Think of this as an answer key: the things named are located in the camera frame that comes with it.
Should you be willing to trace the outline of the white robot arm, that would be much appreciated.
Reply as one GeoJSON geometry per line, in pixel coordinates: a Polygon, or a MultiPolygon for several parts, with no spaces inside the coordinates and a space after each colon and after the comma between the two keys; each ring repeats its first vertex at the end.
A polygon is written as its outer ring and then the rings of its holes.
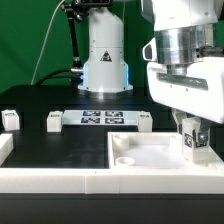
{"type": "MultiPolygon", "coordinates": [[[[224,123],[224,51],[215,44],[215,25],[224,0],[141,0],[154,37],[143,48],[152,99],[195,115],[203,123],[224,123]]],[[[122,63],[123,29],[98,2],[90,11],[90,56],[84,86],[117,92],[127,85],[122,63]]]]}

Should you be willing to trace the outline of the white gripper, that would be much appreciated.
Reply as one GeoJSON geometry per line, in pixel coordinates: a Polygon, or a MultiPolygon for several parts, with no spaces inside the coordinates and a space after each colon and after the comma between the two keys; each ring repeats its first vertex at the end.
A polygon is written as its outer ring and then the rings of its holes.
{"type": "Polygon", "coordinates": [[[201,117],[198,144],[206,146],[210,136],[210,121],[224,123],[224,58],[205,57],[202,62],[191,64],[187,68],[187,75],[178,77],[190,81],[188,83],[178,85],[160,79],[166,75],[165,65],[156,62],[147,64],[152,99],[175,108],[172,115],[179,134],[182,133],[182,121],[187,117],[185,112],[201,117]]]}

